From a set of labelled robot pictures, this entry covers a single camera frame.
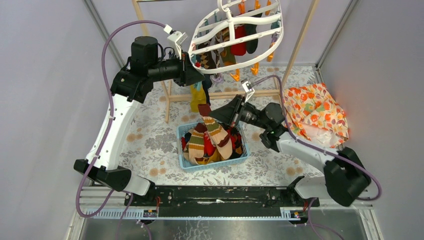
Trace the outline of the striped beige brown sock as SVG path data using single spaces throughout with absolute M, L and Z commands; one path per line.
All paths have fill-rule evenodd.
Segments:
M 220 153 L 221 159 L 228 160 L 233 153 L 232 140 L 229 133 L 210 116 L 212 110 L 208 104 L 199 104 L 197 107 L 207 128 L 208 135 Z

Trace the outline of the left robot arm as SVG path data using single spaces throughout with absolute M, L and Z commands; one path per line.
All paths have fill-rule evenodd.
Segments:
M 144 103 L 155 82 L 173 80 L 186 87 L 200 82 L 204 76 L 192 65 L 190 56 L 181 50 L 186 34 L 175 32 L 167 39 L 175 50 L 173 57 L 158 56 L 160 44 L 151 36 L 136 37 L 126 65 L 113 79 L 108 92 L 111 103 L 97 139 L 84 159 L 77 159 L 73 168 L 94 182 L 117 192 L 136 194 L 144 206 L 152 204 L 154 183 L 119 165 L 121 148 L 127 138 L 135 114 Z

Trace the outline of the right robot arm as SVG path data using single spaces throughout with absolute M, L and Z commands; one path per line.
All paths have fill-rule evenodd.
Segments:
M 353 149 L 321 148 L 311 141 L 291 136 L 283 125 L 285 117 L 278 103 L 271 102 L 259 110 L 238 94 L 228 104 L 207 115 L 227 125 L 244 122 L 263 129 L 260 139 L 266 148 L 296 157 L 323 174 L 321 177 L 303 177 L 287 191 L 287 201 L 293 206 L 301 205 L 306 199 L 322 198 L 349 207 L 362 199 L 360 195 L 372 182 Z

